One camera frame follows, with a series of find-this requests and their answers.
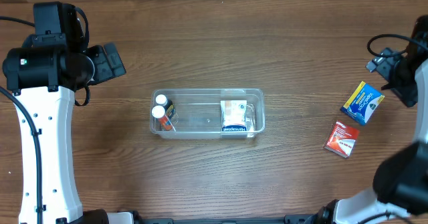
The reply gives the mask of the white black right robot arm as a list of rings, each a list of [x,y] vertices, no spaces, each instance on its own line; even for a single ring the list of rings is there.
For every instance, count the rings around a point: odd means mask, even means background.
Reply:
[[[301,217],[301,223],[381,223],[427,212],[427,16],[420,16],[403,51],[385,48],[373,52],[370,72],[385,80],[382,90],[391,90],[408,108],[417,107],[415,133],[410,145],[378,167],[372,186],[357,195],[333,200],[317,214]]]

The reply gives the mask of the red white packet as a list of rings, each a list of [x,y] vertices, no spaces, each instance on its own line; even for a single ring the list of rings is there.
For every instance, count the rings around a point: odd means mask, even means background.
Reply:
[[[348,158],[354,149],[360,131],[336,121],[327,138],[324,148],[344,158]]]

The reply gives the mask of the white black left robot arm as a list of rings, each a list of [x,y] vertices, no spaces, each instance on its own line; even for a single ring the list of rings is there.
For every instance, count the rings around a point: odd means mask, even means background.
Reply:
[[[3,62],[1,89],[19,119],[23,198],[20,223],[132,223],[131,212],[85,211],[72,155],[75,93],[125,74],[113,43],[90,46],[85,13],[60,2],[33,6],[34,34]]]

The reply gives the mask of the blue yellow VapoDrops box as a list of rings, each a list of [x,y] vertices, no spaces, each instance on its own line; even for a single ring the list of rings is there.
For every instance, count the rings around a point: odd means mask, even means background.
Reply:
[[[384,98],[378,90],[362,81],[340,110],[365,126]]]

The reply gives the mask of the white Hansaplast plaster box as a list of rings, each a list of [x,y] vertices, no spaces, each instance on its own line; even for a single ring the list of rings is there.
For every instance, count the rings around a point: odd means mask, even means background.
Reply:
[[[246,100],[222,100],[221,117],[223,132],[243,132],[246,126]]]

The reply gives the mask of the orange bottle white cap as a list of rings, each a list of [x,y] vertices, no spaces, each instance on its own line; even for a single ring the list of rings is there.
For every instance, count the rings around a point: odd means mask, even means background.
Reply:
[[[170,131],[173,129],[173,125],[169,117],[166,115],[165,109],[162,106],[158,105],[153,107],[151,110],[151,114],[154,118],[158,120],[158,122],[165,130]]]

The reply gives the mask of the dark bottle white cap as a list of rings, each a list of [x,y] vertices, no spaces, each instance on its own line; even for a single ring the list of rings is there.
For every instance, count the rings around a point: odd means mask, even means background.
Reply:
[[[156,96],[155,102],[165,109],[165,113],[170,120],[175,117],[176,111],[172,100],[168,99],[164,94],[159,94]]]

